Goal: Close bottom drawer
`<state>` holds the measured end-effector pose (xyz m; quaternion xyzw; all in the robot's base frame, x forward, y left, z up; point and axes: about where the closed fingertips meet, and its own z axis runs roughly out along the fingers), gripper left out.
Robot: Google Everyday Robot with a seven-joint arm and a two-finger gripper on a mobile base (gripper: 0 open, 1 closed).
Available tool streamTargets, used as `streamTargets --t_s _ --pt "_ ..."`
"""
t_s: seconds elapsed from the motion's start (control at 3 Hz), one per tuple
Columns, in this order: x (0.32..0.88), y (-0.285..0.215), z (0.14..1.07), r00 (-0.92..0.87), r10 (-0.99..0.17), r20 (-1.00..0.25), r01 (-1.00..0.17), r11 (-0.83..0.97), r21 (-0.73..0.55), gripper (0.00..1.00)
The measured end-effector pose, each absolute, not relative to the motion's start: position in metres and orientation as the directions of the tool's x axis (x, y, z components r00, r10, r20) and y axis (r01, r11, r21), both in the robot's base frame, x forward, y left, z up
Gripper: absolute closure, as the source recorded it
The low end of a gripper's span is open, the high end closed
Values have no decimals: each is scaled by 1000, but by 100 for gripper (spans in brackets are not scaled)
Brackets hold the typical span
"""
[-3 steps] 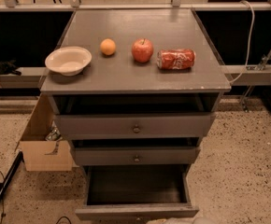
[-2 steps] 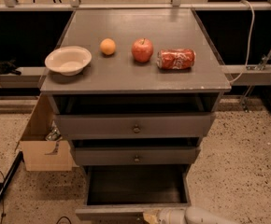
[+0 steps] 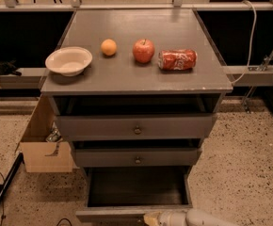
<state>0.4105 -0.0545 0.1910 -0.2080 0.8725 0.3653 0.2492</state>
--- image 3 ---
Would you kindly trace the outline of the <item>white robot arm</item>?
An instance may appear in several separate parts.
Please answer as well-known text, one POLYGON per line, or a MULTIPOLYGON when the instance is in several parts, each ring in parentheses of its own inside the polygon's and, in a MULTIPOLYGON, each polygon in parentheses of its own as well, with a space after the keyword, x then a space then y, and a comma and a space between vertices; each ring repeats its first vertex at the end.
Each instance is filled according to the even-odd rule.
POLYGON ((151 212, 143 216, 148 226, 239 226, 200 209, 151 212))

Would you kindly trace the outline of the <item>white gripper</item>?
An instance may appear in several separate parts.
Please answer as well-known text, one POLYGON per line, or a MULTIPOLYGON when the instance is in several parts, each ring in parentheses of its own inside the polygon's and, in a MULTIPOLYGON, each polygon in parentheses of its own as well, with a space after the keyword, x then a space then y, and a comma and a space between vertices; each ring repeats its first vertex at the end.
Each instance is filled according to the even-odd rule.
POLYGON ((147 213, 143 216, 148 226, 187 226, 184 212, 166 211, 147 213))

